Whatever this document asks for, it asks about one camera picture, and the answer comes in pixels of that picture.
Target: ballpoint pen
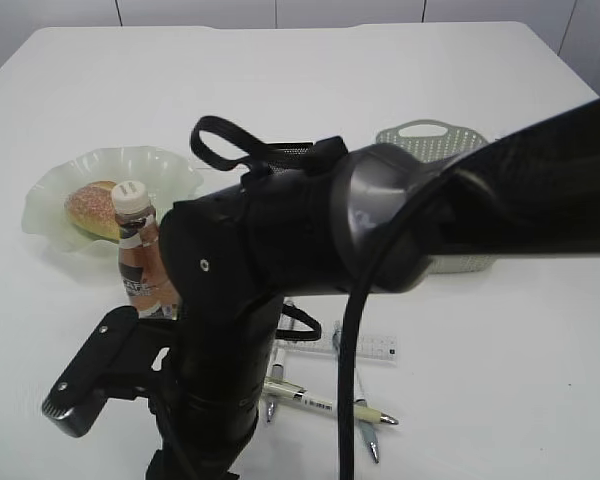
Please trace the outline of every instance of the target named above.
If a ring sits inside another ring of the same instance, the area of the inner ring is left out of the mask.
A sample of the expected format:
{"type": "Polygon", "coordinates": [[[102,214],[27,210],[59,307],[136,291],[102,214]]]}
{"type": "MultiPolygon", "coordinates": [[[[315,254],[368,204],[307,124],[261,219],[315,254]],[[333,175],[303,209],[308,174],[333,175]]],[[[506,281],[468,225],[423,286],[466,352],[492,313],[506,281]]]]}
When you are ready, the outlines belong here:
{"type": "MultiPolygon", "coordinates": [[[[335,402],[317,397],[298,385],[286,381],[275,381],[267,377],[264,381],[264,388],[262,391],[265,394],[276,395],[280,399],[288,400],[289,405],[325,413],[332,417],[337,416],[335,402]]],[[[380,410],[365,407],[360,404],[353,406],[353,416],[358,420],[364,420],[369,423],[386,423],[388,425],[398,425],[399,423],[398,420],[391,415],[387,415],[380,410]]]]}
{"type": "MultiPolygon", "coordinates": [[[[285,300],[284,303],[293,306],[293,301],[291,299],[285,300]]],[[[282,323],[282,321],[286,318],[289,317],[287,317],[286,315],[281,315],[281,322],[279,323],[282,323]]],[[[289,318],[289,330],[293,330],[294,325],[295,319],[289,318]]],[[[273,381],[282,381],[282,379],[284,378],[284,361],[287,356],[287,352],[280,344],[278,344],[274,348],[275,350],[273,352],[273,364],[271,365],[271,372],[269,373],[269,378],[271,378],[273,381]]],[[[265,417],[267,419],[267,423],[271,423],[273,421],[273,416],[275,415],[276,408],[278,406],[278,397],[276,397],[275,395],[267,395],[265,397],[265,404],[265,417]]]]}
{"type": "MultiPolygon", "coordinates": [[[[333,349],[336,351],[336,355],[340,354],[340,326],[336,325],[336,329],[333,332],[331,338],[333,343],[333,349]]],[[[353,398],[356,405],[367,406],[367,400],[365,399],[364,391],[362,390],[362,382],[360,381],[360,374],[358,370],[355,371],[354,384],[353,384],[353,398]]],[[[376,435],[373,424],[365,422],[364,420],[358,420],[358,429],[362,434],[362,440],[367,445],[371,458],[375,463],[380,463],[380,446],[378,444],[378,437],[376,435]]]]}

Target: white bottle cap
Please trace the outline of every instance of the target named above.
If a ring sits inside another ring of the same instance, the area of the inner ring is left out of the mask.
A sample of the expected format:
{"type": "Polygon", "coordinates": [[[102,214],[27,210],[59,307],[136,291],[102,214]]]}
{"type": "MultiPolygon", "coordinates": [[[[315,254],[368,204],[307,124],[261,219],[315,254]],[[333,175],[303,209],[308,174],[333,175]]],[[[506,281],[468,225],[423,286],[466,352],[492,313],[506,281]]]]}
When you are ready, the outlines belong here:
{"type": "Polygon", "coordinates": [[[120,182],[111,190],[111,200],[116,212],[132,215],[151,205],[147,187],[135,180],[120,182]]]}

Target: clear ruler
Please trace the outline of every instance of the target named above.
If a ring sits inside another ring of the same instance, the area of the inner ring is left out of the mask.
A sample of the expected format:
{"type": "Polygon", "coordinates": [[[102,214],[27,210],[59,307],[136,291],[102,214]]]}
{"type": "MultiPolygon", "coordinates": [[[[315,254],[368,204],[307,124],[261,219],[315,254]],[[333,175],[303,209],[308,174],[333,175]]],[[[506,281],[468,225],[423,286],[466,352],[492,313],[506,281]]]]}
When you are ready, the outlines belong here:
{"type": "MultiPolygon", "coordinates": [[[[335,355],[333,350],[332,337],[339,324],[334,325],[329,332],[322,331],[322,338],[317,342],[289,342],[278,340],[277,343],[289,352],[307,352],[335,355]]],[[[383,360],[394,362],[398,356],[398,340],[391,335],[359,335],[356,357],[371,358],[373,360],[383,360]]]]}

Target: glass bowl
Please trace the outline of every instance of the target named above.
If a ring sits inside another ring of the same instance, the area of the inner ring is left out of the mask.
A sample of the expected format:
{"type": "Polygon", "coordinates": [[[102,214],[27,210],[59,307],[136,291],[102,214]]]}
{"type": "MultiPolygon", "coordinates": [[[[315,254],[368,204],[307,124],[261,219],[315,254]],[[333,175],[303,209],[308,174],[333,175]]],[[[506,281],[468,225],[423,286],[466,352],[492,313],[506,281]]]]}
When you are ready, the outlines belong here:
{"type": "Polygon", "coordinates": [[[92,249],[98,256],[116,255],[115,242],[89,236],[66,218],[64,202],[79,188],[98,180],[139,180],[147,186],[158,220],[174,201],[194,197],[202,176],[189,161],[156,147],[100,148],[49,170],[29,190],[22,231],[42,235],[60,252],[92,249]]]}

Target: white wall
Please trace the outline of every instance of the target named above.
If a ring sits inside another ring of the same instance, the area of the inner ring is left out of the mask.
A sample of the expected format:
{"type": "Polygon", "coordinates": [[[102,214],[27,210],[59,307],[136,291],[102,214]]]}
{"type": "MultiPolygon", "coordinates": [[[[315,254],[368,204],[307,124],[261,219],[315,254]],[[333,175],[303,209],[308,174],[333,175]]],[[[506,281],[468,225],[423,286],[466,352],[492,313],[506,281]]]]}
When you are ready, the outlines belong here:
{"type": "Polygon", "coordinates": [[[424,0],[277,0],[279,28],[421,22],[424,0]]]}
{"type": "Polygon", "coordinates": [[[578,0],[560,56],[600,94],[600,0],[578,0]]]}
{"type": "Polygon", "coordinates": [[[553,51],[567,29],[575,0],[428,0],[427,22],[522,22],[553,51]]]}
{"type": "Polygon", "coordinates": [[[275,0],[118,0],[122,23],[275,28],[275,0]]]}
{"type": "Polygon", "coordinates": [[[119,25],[114,0],[0,0],[0,67],[42,27],[119,25]]]}

